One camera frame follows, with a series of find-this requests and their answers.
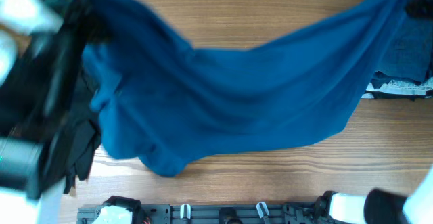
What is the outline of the blue t-shirt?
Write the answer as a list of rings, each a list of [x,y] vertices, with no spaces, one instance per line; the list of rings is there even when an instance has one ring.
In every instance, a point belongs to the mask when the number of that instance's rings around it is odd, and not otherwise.
[[[173,177],[216,154],[295,148],[341,132],[409,0],[357,6],[250,50],[192,47],[136,0],[91,0],[112,37],[89,45],[90,107],[116,159]]]

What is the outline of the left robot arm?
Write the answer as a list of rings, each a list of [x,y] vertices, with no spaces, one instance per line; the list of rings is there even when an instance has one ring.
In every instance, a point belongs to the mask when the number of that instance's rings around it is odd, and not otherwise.
[[[97,39],[89,0],[1,0],[1,222],[57,223],[62,196],[89,177],[100,130],[82,54]]]

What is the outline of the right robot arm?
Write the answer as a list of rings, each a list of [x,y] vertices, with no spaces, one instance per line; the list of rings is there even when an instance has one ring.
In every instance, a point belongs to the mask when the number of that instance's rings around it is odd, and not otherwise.
[[[382,189],[366,196],[327,192],[317,198],[313,222],[432,224],[432,170],[409,197]]]

